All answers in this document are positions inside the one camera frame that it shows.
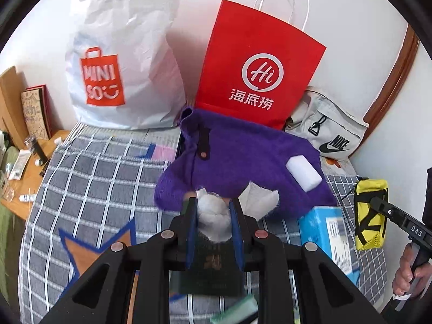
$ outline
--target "hand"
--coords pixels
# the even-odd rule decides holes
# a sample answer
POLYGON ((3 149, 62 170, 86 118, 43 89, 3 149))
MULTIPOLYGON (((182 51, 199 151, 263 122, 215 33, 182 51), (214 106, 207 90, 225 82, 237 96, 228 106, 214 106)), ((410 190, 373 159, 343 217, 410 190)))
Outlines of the hand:
MULTIPOLYGON (((402 296, 405 292, 410 289, 410 281, 413 279, 413 273, 411 271, 410 262, 414 259, 414 252, 411 248, 411 244, 405 246, 405 250, 403 251, 403 255, 399 261, 399 269, 396 271, 396 275, 392 282, 393 292, 396 295, 402 296)), ((430 263, 426 263, 420 267, 417 267, 415 270, 414 276, 416 278, 421 278, 418 282, 416 288, 413 291, 412 296, 417 296, 420 294, 430 276, 432 274, 432 265, 430 263)))

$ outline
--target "bed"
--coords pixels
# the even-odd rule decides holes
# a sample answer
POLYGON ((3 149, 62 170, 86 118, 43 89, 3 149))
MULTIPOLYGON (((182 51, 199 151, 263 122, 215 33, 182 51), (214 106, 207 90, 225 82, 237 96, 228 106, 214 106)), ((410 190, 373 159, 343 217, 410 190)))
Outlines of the bed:
MULTIPOLYGON (((37 324, 85 263, 115 240, 140 243, 169 227, 177 214, 160 211, 154 205, 153 190, 174 159, 179 138, 178 128, 129 132, 80 123, 74 127, 53 154, 26 223, 19 262, 22 323, 37 324)), ((386 284, 383 250, 354 248, 353 195, 349 192, 357 177, 327 174, 326 180, 343 210, 353 268, 361 271, 358 288, 370 303, 379 305, 386 284)), ((300 245, 297 220, 264 218, 259 225, 283 242, 300 245)), ((292 289, 297 310, 297 290, 292 289)), ((246 274, 245 292, 258 293, 257 273, 246 274)), ((209 323, 215 313, 238 300, 180 297, 170 303, 170 322, 209 323)))

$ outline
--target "purple knit fabric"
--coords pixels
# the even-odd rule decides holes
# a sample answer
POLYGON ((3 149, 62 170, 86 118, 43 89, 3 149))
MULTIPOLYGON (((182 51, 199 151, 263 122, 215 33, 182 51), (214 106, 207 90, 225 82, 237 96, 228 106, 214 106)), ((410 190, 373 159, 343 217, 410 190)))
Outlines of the purple knit fabric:
POLYGON ((222 197, 238 197, 249 182, 279 191, 277 214, 297 218, 316 205, 336 206, 318 151, 306 139, 201 109, 186 109, 180 128, 185 151, 159 178, 155 202, 163 210, 180 211, 188 191, 206 188, 222 197), (210 158, 196 155, 199 126, 210 128, 210 158), (304 192, 285 164, 302 154, 321 175, 315 189, 304 192))

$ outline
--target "yellow bag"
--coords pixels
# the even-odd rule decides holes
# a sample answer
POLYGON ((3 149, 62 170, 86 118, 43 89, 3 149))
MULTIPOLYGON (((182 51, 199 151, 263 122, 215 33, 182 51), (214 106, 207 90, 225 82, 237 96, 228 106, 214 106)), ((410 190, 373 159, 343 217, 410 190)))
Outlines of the yellow bag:
POLYGON ((372 210, 371 198, 388 201, 386 180, 360 180, 354 190, 354 213, 356 223, 356 248, 369 250, 382 247, 385 239, 387 218, 372 210))

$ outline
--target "orange logo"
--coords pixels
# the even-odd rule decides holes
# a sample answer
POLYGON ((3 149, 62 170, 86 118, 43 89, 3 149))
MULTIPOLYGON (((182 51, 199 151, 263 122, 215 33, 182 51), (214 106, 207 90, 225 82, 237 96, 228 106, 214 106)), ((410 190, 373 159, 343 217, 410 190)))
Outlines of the orange logo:
POLYGON ((91 47, 86 58, 81 58, 87 104, 95 106, 121 106, 125 104, 123 84, 117 55, 102 56, 100 47, 91 47), (89 57, 90 52, 98 53, 89 57))

